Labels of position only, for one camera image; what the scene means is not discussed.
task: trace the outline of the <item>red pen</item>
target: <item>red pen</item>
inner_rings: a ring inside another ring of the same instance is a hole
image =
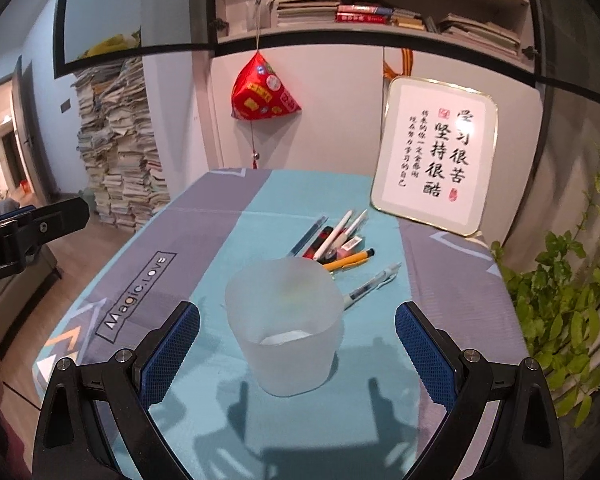
[[[329,235],[331,234],[331,232],[333,231],[333,227],[325,227],[320,234],[318,235],[318,237],[314,240],[314,243],[312,243],[309,248],[304,252],[304,254],[302,255],[303,258],[313,258],[315,251],[317,251],[318,249],[320,249],[320,246],[324,243],[324,241],[329,237]]]

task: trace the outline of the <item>stack of books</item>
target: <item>stack of books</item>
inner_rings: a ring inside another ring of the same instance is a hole
[[[271,27],[333,23],[340,0],[273,0]]]
[[[73,86],[78,97],[80,131],[78,151],[93,190],[96,211],[107,224],[115,224],[111,213],[111,196],[105,178],[109,171],[108,151],[113,147],[114,133],[102,113],[102,96],[120,73],[122,62],[100,65],[77,74]]]
[[[479,44],[489,50],[511,57],[518,57],[520,37],[512,30],[499,27],[495,23],[481,23],[469,18],[448,14],[438,27],[443,34],[473,44]]]
[[[142,59],[104,70],[106,81],[100,69],[79,73],[74,84],[85,125],[78,149],[100,220],[135,232],[171,199],[155,143]]]
[[[375,23],[386,25],[393,9],[367,4],[340,5],[336,13],[336,21],[341,23]]]
[[[417,12],[412,12],[406,9],[394,9],[394,12],[391,15],[391,23],[397,27],[425,30],[422,16],[420,16]]]

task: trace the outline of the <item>table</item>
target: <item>table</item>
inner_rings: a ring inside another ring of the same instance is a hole
[[[200,334],[150,413],[196,480],[401,479],[445,412],[429,399],[395,335],[399,304],[415,301],[461,349],[510,364],[527,355],[482,240],[370,208],[363,233],[376,256],[336,283],[349,292],[389,264],[402,268],[393,283],[347,310],[330,380],[301,396],[278,399],[259,389],[223,307],[235,272],[258,258],[285,256],[321,214],[331,224],[350,208],[368,208],[370,188],[367,177],[334,173],[207,173],[136,234],[74,302],[34,364],[39,394],[59,358],[89,364],[134,348],[190,299],[201,311]],[[131,291],[136,300],[127,299]],[[112,316],[127,304],[124,314]],[[456,478],[475,468],[495,410],[491,402]],[[103,409],[102,416],[122,471],[138,478],[110,412]]]

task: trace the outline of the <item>translucent cup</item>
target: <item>translucent cup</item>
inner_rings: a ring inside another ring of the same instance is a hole
[[[224,299],[229,327],[263,390],[288,397],[327,380],[342,338],[344,299],[321,264],[251,264],[232,277]]]

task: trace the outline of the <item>orange pen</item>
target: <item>orange pen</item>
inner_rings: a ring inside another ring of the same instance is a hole
[[[338,270],[344,267],[362,263],[362,261],[367,260],[374,254],[376,254],[376,252],[373,249],[369,249],[367,251],[362,251],[360,253],[353,254],[352,256],[348,256],[347,258],[336,260],[335,262],[332,262],[330,264],[324,264],[323,267],[329,272],[331,272],[332,270]]]

